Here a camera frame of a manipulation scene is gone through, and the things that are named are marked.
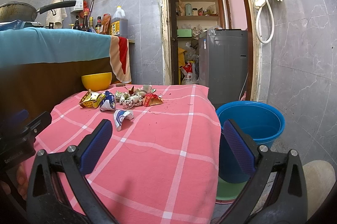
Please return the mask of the person's left hand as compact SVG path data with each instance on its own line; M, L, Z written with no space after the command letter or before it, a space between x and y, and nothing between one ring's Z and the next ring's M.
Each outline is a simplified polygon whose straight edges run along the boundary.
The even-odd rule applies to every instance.
M18 165L17 172L16 172L16 179L18 183L17 191L21 195L21 197L26 201L29 180L27 178L27 174L26 174L23 163L20 163ZM6 193L6 195L11 194L11 189L8 184L1 181L1 186L2 186L3 191Z

